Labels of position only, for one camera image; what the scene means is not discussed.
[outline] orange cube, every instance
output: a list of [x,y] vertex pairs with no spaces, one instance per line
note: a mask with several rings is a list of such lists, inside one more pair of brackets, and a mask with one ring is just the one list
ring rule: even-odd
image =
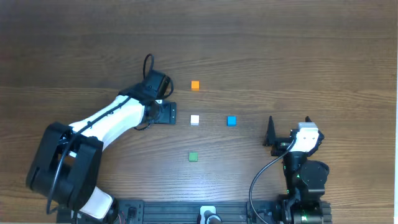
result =
[[191,89],[193,91],[198,91],[199,90],[199,81],[192,81],[191,82]]

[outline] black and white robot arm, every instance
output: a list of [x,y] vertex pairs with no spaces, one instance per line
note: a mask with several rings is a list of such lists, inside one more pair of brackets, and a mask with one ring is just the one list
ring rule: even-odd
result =
[[[26,184],[48,198],[47,213],[54,200],[105,223],[116,218],[118,211],[111,209],[117,206],[114,198],[96,186],[102,152],[128,129],[144,123],[145,128],[175,124],[177,117],[177,105],[165,100],[174,90],[172,80],[152,69],[153,58],[146,75],[146,60],[144,80],[120,91],[110,105],[69,126],[53,123],[45,130]],[[169,84],[170,93],[165,95]],[[64,162],[67,157],[73,164]]]

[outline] wood grain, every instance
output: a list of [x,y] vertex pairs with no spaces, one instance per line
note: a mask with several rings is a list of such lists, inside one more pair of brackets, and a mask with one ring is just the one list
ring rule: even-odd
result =
[[[2,1],[0,222],[54,222],[25,187],[44,129],[109,104],[151,52],[175,83],[175,126],[129,130],[103,154],[98,185],[120,198],[246,201],[272,158],[267,119],[309,115],[326,136],[335,223],[392,223],[397,75],[393,0]],[[201,90],[190,91],[199,80]],[[200,125],[191,127],[191,114]],[[227,115],[238,125],[228,128]],[[199,162],[188,162],[196,151]],[[258,199],[285,191],[280,165]]]

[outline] blue cube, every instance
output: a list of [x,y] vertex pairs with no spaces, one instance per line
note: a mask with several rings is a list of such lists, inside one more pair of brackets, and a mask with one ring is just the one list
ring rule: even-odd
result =
[[236,126],[236,117],[235,116],[228,116],[226,118],[226,125],[229,127]]

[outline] cube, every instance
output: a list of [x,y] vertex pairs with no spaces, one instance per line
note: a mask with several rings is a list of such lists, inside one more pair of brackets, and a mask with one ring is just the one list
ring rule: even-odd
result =
[[191,82],[191,89],[193,91],[198,91],[199,90],[199,81],[192,81]]
[[190,162],[198,162],[198,153],[197,152],[190,152],[188,160]]
[[229,127],[236,126],[236,117],[235,116],[228,116],[226,118],[226,125]]
[[199,115],[191,115],[191,125],[199,125]]

